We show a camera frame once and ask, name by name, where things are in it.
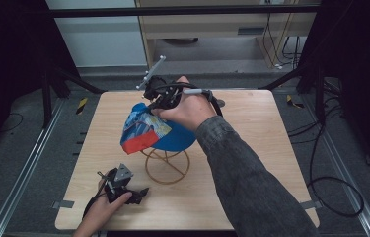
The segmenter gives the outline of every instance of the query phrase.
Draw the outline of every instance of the colorful fabric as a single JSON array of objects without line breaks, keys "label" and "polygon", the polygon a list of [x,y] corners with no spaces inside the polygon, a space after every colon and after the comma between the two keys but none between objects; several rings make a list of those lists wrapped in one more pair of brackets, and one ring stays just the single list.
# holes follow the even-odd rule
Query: colorful fabric
[{"label": "colorful fabric", "polygon": [[151,147],[171,130],[160,118],[151,115],[144,103],[139,103],[125,122],[120,145],[129,155]]},{"label": "colorful fabric", "polygon": [[138,103],[125,122],[120,145],[129,155],[149,147],[172,152],[184,151],[195,141],[193,132],[178,123],[151,115],[144,103]]}]

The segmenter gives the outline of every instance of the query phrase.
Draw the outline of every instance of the finger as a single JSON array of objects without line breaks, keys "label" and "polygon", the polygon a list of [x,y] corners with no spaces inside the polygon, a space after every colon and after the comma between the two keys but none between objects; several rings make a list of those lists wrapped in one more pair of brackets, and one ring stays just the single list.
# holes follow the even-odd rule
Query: finger
[{"label": "finger", "polygon": [[185,76],[181,76],[177,81],[178,82],[187,82],[188,83],[187,77],[185,77]]},{"label": "finger", "polygon": [[170,110],[154,109],[151,111],[151,113],[159,117],[160,119],[171,120],[174,114],[174,109]]},{"label": "finger", "polygon": [[131,192],[121,195],[114,202],[111,203],[111,209],[114,211],[119,210],[129,200],[129,198],[131,198],[131,196]]}]

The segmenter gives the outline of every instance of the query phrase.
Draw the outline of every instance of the gray sleeve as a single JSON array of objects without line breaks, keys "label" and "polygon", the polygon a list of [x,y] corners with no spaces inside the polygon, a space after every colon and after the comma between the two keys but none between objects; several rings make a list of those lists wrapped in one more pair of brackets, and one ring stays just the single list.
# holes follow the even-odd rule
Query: gray sleeve
[{"label": "gray sleeve", "polygon": [[258,155],[222,117],[196,138],[207,155],[217,195],[238,236],[318,236],[317,228]]}]

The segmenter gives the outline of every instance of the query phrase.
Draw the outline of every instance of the cable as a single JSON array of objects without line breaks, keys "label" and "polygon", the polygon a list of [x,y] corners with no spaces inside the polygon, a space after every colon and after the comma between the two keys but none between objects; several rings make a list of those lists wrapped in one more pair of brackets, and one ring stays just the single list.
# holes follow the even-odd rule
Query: cable
[{"label": "cable", "polygon": [[[330,101],[330,100],[338,100],[338,99],[339,99],[339,97],[330,97],[330,98],[328,98],[328,99],[326,99],[326,100],[325,100],[324,104],[326,105],[326,104],[327,104],[327,102],[328,102],[328,101]],[[330,114],[331,114],[333,111],[335,111],[335,110],[339,110],[339,109],[341,109],[341,106],[340,106],[340,105],[337,105],[337,106],[332,107],[330,110],[328,110],[328,111],[326,112],[326,116],[325,116],[325,118],[326,118],[326,119],[331,119],[331,118],[332,118],[333,116],[335,116],[336,114],[331,115],[331,116],[330,116]],[[298,134],[302,134],[302,133],[306,132],[307,130],[310,130],[312,127],[314,127],[314,126],[318,125],[318,124],[320,124],[320,123],[316,121],[316,122],[309,123],[309,124],[307,124],[307,125],[303,125],[303,126],[301,126],[301,127],[299,127],[299,128],[296,128],[296,129],[294,129],[294,130],[292,130],[292,131],[296,131],[296,130],[299,130],[299,129],[301,129],[301,128],[307,127],[306,129],[304,129],[304,130],[302,130],[302,131],[300,131],[300,132],[298,132],[298,133],[296,133],[296,134],[293,134],[292,136],[295,136],[295,135],[298,135]],[[320,139],[321,135],[323,134],[324,129],[325,129],[325,126],[324,126],[324,125],[322,125],[322,126],[320,127],[319,133],[317,134],[317,136],[316,136],[316,138],[315,138],[315,139],[311,139],[311,140],[307,140],[307,141],[301,141],[301,142],[293,142],[293,143],[291,143],[291,144],[301,144],[301,143],[307,143],[307,142],[315,141],[315,142],[314,142],[314,146],[313,146],[313,151],[312,151],[312,154],[311,154],[310,166],[309,166],[309,177],[310,177],[310,181],[308,182],[307,187],[311,187],[311,189],[312,189],[312,191],[313,191],[314,196],[319,200],[319,202],[320,202],[323,206],[325,206],[325,207],[326,207],[327,209],[329,209],[330,211],[332,211],[332,212],[334,212],[334,213],[336,213],[336,214],[338,214],[338,215],[340,215],[340,216],[343,216],[343,217],[356,217],[356,216],[358,216],[358,215],[363,211],[363,209],[364,209],[364,199],[363,199],[363,195],[360,193],[360,191],[359,191],[357,188],[355,188],[352,184],[348,183],[347,181],[342,180],[342,179],[337,178],[337,177],[332,177],[332,176],[321,176],[321,177],[319,177],[319,178],[314,178],[314,179],[313,179],[313,163],[314,163],[315,153],[316,153],[316,151],[317,151],[318,141],[319,141],[319,139]],[[353,190],[353,191],[354,191],[354,192],[359,196],[359,198],[360,198],[360,207],[359,207],[359,209],[358,209],[356,212],[353,212],[353,213],[345,213],[345,212],[341,212],[341,211],[339,211],[339,210],[337,210],[337,209],[333,208],[333,207],[332,207],[332,206],[330,206],[328,203],[326,203],[326,202],[321,198],[321,196],[318,194],[318,192],[317,192],[317,190],[316,190],[316,188],[315,188],[315,186],[314,186],[314,184],[315,184],[316,182],[320,182],[320,181],[324,181],[324,180],[329,180],[329,181],[333,181],[333,182],[342,183],[342,184],[344,184],[344,185],[347,185],[349,188],[351,188],[351,189],[352,189],[352,190]]]},{"label": "cable", "polygon": [[[265,3],[270,5],[271,2],[270,0],[265,0]],[[268,32],[269,36],[270,36],[270,39],[271,39],[271,44],[273,45],[273,48],[274,48],[274,56],[276,57],[276,59],[279,61],[279,66],[284,66],[284,65],[287,65],[287,64],[290,64],[291,62],[282,62],[279,58],[279,55],[277,53],[277,49],[276,49],[276,46],[274,44],[274,39],[271,35],[271,30],[270,30],[270,13],[267,13],[267,22],[266,22],[266,25],[265,25],[265,28],[264,28],[264,32],[263,32],[263,35],[262,35],[262,44],[263,44],[263,48],[265,50],[265,52],[267,53],[267,56],[268,56],[268,60],[270,61],[270,64],[273,65],[273,60],[271,59],[270,57],[270,54],[268,53],[268,50],[266,49],[266,46],[265,46],[265,34]]]},{"label": "cable", "polygon": [[298,60],[299,60],[298,54],[300,54],[300,53],[298,53],[298,49],[299,49],[299,47],[301,47],[301,42],[300,42],[300,37],[296,37],[295,51],[294,52],[285,52],[285,48],[288,45],[289,39],[290,39],[290,37],[287,37],[286,40],[285,40],[285,43],[284,43],[283,49],[282,49],[282,55],[283,55],[284,58],[292,60],[292,69],[295,69],[296,67],[298,67]]},{"label": "cable", "polygon": [[[315,156],[315,152],[317,150],[317,145],[318,145],[318,141],[319,141],[319,138],[320,136],[323,134],[324,132],[324,128],[325,126],[322,125],[321,128],[320,128],[320,131],[317,135],[317,138],[316,138],[316,141],[314,143],[314,147],[313,147],[313,152],[311,154],[311,159],[310,159],[310,182],[307,184],[307,187],[311,187],[311,189],[313,190],[313,193],[314,193],[314,196],[320,201],[320,203],[325,206],[327,209],[329,209],[330,211],[340,215],[340,216],[344,216],[344,217],[356,217],[358,216],[364,209],[364,199],[363,199],[363,196],[362,194],[360,193],[360,191],[355,188],[353,185],[351,185],[350,183],[348,183],[347,181],[344,181],[340,178],[337,178],[337,177],[332,177],[332,176],[322,176],[322,177],[319,177],[319,178],[315,178],[313,179],[313,162],[314,162],[314,156]],[[315,189],[315,186],[314,184],[318,181],[322,181],[322,180],[332,180],[332,181],[337,181],[337,182],[340,182],[340,183],[343,183],[345,185],[348,185],[351,189],[353,189],[359,196],[360,198],[360,208],[359,210],[357,210],[356,212],[354,213],[345,213],[345,212],[341,212],[341,211],[338,211],[336,210],[335,208],[331,207],[329,204],[327,204],[317,193],[316,189]]]},{"label": "cable", "polygon": [[106,192],[103,192],[101,193],[102,189],[105,187],[109,177],[102,174],[102,172],[98,172],[98,175],[100,175],[102,177],[102,179],[104,179],[105,181],[102,182],[101,186],[99,187],[98,189],[98,192],[89,200],[89,202],[87,203],[86,205],[86,208],[84,209],[84,212],[83,212],[83,217],[82,219],[86,216],[87,212],[89,211],[90,207],[92,207],[92,205],[95,203],[95,201],[102,195],[105,195]]},{"label": "cable", "polygon": [[14,125],[13,127],[8,128],[8,129],[4,129],[4,130],[0,130],[0,132],[11,131],[11,130],[15,129],[16,127],[18,127],[22,123],[22,121],[24,121],[24,117],[19,113],[9,113],[9,115],[10,116],[19,116],[19,117],[21,117],[21,120],[18,122],[18,124]]}]

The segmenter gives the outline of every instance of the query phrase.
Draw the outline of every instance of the metal rod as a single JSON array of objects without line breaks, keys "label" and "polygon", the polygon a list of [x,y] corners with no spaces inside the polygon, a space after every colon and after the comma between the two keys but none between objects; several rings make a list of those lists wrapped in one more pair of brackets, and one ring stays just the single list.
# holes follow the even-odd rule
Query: metal rod
[{"label": "metal rod", "polygon": [[127,17],[165,15],[256,14],[256,13],[311,13],[324,7],[320,4],[302,5],[225,5],[182,7],[139,7],[97,9],[55,9],[25,12],[27,15],[51,18]]},{"label": "metal rod", "polygon": [[161,65],[162,62],[164,62],[164,60],[166,60],[166,56],[161,55],[160,60],[154,66],[152,66],[147,75],[144,76],[141,84],[139,84],[139,86],[136,86],[137,90],[140,90],[145,84],[147,84],[147,82],[151,79],[156,69]]},{"label": "metal rod", "polygon": [[57,105],[54,109],[53,119],[50,121],[48,127],[44,128],[40,133],[39,138],[37,139],[37,143],[35,144],[30,156],[28,157],[28,160],[26,161],[25,166],[18,177],[18,180],[16,181],[13,189],[10,191],[6,201],[0,209],[0,236],[3,235],[6,226],[13,215],[13,212],[16,209],[16,206],[18,205],[19,200],[21,199],[22,194],[25,191],[31,175],[34,172],[35,166],[37,165],[37,161],[39,160],[45,144],[48,141],[60,116],[64,102],[64,100],[58,99]]}]

